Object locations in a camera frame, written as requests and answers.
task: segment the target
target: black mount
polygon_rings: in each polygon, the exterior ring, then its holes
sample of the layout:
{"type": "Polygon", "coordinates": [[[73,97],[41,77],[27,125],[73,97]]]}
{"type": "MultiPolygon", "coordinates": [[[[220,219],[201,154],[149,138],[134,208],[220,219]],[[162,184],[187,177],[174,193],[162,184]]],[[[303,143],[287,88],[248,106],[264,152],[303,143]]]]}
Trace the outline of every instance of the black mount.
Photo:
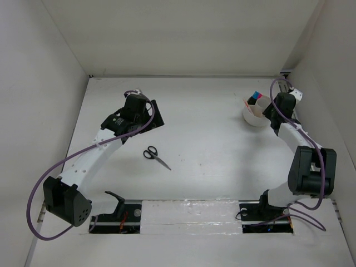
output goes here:
{"type": "Polygon", "coordinates": [[[91,201],[77,188],[77,185],[66,185],[51,176],[43,183],[46,209],[75,227],[82,225],[91,212],[91,201]]]}

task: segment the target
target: white wall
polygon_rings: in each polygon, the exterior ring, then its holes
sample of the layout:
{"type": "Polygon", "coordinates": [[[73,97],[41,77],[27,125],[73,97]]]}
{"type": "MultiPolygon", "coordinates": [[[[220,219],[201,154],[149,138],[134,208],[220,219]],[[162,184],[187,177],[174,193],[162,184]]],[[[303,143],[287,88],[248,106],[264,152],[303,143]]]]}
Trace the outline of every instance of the white wall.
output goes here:
{"type": "Polygon", "coordinates": [[[326,1],[305,58],[290,79],[304,92],[297,108],[305,128],[338,153],[334,195],[356,259],[356,1],[326,1]]]}
{"type": "Polygon", "coordinates": [[[323,1],[43,2],[87,74],[109,76],[278,74],[323,1]]]}
{"type": "MultiPolygon", "coordinates": [[[[0,1],[0,265],[23,266],[26,202],[62,159],[87,77],[40,0],[0,1]]],[[[33,208],[36,222],[42,195],[33,208]]]]}

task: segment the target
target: scissor blade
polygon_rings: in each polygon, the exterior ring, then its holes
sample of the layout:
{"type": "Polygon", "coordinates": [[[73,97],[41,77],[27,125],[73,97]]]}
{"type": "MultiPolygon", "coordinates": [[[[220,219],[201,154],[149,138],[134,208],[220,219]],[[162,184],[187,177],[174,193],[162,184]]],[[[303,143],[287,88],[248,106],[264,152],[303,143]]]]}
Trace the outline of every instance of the scissor blade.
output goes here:
{"type": "Polygon", "coordinates": [[[170,171],[172,170],[171,168],[169,168],[169,166],[163,161],[161,160],[159,157],[157,157],[156,155],[154,155],[153,153],[151,153],[151,155],[163,166],[165,166],[167,169],[169,169],[170,171]]]}

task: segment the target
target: white surface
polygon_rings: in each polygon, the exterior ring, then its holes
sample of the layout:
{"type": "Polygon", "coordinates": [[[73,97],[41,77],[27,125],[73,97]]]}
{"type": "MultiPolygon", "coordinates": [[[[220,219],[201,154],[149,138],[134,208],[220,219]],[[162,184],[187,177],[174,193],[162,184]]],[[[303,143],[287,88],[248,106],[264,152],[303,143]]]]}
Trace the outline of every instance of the white surface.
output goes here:
{"type": "Polygon", "coordinates": [[[105,76],[278,74],[323,1],[43,2],[87,74],[105,76]]]}
{"type": "Polygon", "coordinates": [[[334,195],[356,259],[356,213],[351,212],[356,203],[354,10],[353,0],[326,2],[306,56],[291,79],[304,93],[297,110],[305,129],[338,154],[334,195]]]}
{"type": "MultiPolygon", "coordinates": [[[[67,152],[87,78],[41,1],[0,1],[0,258],[23,266],[26,202],[67,152]]],[[[36,195],[36,222],[43,196],[36,195]]]]}
{"type": "Polygon", "coordinates": [[[293,153],[272,129],[254,128],[241,114],[242,98],[267,94],[270,83],[269,78],[90,79],[69,154],[91,145],[104,119],[124,105],[126,90],[139,87],[155,99],[165,125],[129,139],[98,172],[88,196],[106,200],[103,192],[110,189],[126,199],[256,199],[280,185],[293,153]],[[172,171],[143,157],[150,145],[172,171]]]}
{"type": "Polygon", "coordinates": [[[237,201],[208,201],[199,210],[177,202],[144,203],[146,234],[91,235],[85,234],[86,225],[51,243],[41,241],[31,266],[354,266],[330,200],[313,212],[327,232],[293,219],[295,234],[242,234],[239,222],[229,223],[234,205],[235,212],[239,209],[237,201]],[[205,228],[195,223],[208,220],[222,224],[205,228]],[[220,232],[233,230],[233,235],[220,232]]]}
{"type": "MultiPolygon", "coordinates": [[[[123,105],[125,90],[140,87],[156,99],[165,121],[165,126],[133,137],[112,155],[92,184],[91,200],[116,203],[103,193],[107,189],[127,199],[258,199],[264,190],[286,181],[293,153],[272,129],[249,126],[241,115],[242,98],[254,91],[266,94],[271,81],[90,79],[71,152],[91,143],[97,125],[123,105]],[[172,167],[171,172],[144,159],[142,152],[148,145],[156,146],[161,158],[172,167]]],[[[232,206],[226,214],[234,215],[232,206]]],[[[286,266],[286,261],[288,266],[352,266],[331,203],[324,202],[313,216],[323,221],[328,232],[293,221],[294,236],[207,235],[215,228],[205,228],[203,236],[177,235],[184,229],[159,224],[152,226],[152,234],[148,235],[90,235],[87,221],[58,240],[39,241],[32,266],[286,266]],[[170,234],[157,235],[159,228],[170,234]]],[[[157,218],[180,216],[157,214],[157,218]]],[[[226,230],[236,230],[233,225],[240,231],[239,224],[225,224],[229,227],[226,230]]],[[[66,226],[47,213],[41,233],[51,236],[66,226]]],[[[193,227],[185,228],[186,233],[201,230],[193,227]]]]}

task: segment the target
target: colorful object in cup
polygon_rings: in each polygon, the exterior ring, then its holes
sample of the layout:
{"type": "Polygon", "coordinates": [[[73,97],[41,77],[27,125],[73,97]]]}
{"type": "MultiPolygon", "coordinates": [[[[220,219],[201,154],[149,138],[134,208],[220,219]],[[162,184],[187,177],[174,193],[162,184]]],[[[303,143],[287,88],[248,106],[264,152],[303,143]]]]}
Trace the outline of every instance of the colorful object in cup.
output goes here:
{"type": "Polygon", "coordinates": [[[247,103],[249,105],[255,105],[256,104],[256,101],[257,99],[261,98],[262,97],[262,94],[255,91],[254,94],[247,100],[247,103]]]}

